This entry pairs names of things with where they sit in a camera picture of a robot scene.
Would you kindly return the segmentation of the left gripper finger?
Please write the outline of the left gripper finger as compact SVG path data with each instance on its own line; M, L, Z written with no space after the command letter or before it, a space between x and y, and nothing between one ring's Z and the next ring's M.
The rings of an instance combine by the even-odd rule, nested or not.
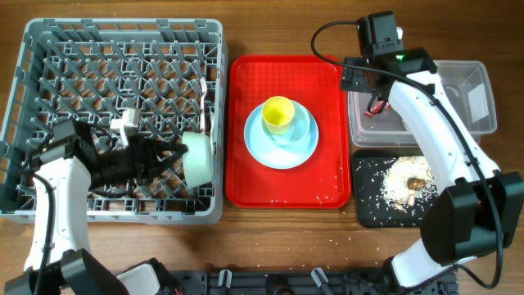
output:
M174 142L164 142L164 141L156 141L154 149L157 152L174 152L177 154L184 154L188 151L187 145L183 143L174 143Z
M165 170L172 168L177 160L182 158L181 154L174 154L163 160L159 160L157 156L149 159L149 182L152 183L153 179L159 177Z

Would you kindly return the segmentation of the green food bowl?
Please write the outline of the green food bowl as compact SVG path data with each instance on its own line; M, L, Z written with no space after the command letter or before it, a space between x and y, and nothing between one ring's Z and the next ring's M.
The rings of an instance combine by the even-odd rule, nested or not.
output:
M182 144L187 147L183 154L183 173L188 188L207 184L214 177L213 150L206 134L186 131Z

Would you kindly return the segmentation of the white plastic spoon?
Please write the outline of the white plastic spoon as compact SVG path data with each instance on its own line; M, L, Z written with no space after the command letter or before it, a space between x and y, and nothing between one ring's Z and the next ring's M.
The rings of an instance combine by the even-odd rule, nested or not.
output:
M214 112L210 112L210 132L209 132L209 137L210 137L210 150L211 150L211 154L214 155L215 154L215 143L214 143L214 136L215 136L215 114Z

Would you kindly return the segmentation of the red snack wrapper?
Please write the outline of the red snack wrapper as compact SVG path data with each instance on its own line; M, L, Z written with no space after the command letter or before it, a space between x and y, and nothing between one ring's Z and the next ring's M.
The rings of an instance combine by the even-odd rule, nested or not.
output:
M367 106L367 109L364 115L368 118L372 118L389 109L391 109L391 104L389 102L384 102L384 101L370 102Z

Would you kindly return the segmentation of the white plastic fork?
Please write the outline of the white plastic fork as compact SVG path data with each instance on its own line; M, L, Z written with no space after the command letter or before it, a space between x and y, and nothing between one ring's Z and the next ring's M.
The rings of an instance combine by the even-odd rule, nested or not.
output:
M199 79L199 84L200 84L200 87L201 87L200 115L199 115L200 127L199 127L199 131L200 131L201 134L203 134L206 131L206 114L205 114L206 106L205 106L205 101L206 101L206 95L207 95L207 92L208 92L208 88L207 88L207 84L206 84L206 78L204 76L202 76Z

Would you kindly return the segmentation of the light blue plate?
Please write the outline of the light blue plate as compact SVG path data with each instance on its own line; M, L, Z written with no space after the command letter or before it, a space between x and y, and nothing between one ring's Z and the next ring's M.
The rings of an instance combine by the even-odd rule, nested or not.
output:
M244 142L248 152L260 163L269 168L285 170L306 162L318 145L318 125L309 112L310 127L306 136L291 143L274 142L263 128L262 107L260 104L248 116L244 126Z

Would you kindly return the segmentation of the yellow plastic cup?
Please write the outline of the yellow plastic cup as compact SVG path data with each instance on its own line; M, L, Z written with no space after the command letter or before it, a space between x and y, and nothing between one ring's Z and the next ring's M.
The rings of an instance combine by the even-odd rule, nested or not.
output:
M292 101L283 96L269 98L262 107L263 122L271 134L285 134L290 128L294 115L295 107Z

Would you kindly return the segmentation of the rice and mushroom leftovers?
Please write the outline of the rice and mushroom leftovers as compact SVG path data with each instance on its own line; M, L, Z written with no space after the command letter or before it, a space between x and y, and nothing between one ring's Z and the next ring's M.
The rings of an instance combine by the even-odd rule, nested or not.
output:
M407 211L436 196L436 183L427 159L422 156L399 157L386 170L381 194L386 204Z

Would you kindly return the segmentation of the small green saucer bowl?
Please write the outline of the small green saucer bowl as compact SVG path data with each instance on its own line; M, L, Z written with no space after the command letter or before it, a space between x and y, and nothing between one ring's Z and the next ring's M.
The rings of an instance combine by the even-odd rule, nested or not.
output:
M269 131L269 127L263 124L264 132L276 142L298 142L302 140L309 132L310 118L309 112L300 104L294 104L295 115L291 120L289 129L284 134L273 134Z

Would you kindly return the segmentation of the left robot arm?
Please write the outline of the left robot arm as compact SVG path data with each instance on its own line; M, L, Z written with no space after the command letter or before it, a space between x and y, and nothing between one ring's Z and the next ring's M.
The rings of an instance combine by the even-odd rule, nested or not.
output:
M152 258L114 275L91 253L87 196L94 188L142 184L170 168L188 148L182 143L131 135L120 150L99 153L92 125L67 120L52 140L32 152L22 169L36 188L34 238L22 275L6 282L6 294L181 294L183 286Z

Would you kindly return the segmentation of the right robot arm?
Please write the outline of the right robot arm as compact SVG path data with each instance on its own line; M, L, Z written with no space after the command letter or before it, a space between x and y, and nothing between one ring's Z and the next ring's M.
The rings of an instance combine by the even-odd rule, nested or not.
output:
M431 168L438 198L422 218L420 239L384 265L383 287L411 292L476 258L496 255L502 272L523 205L523 179L504 173L479 148L446 96L423 48L406 49L392 12L354 21L361 56L345 60L342 88L388 102L411 130Z

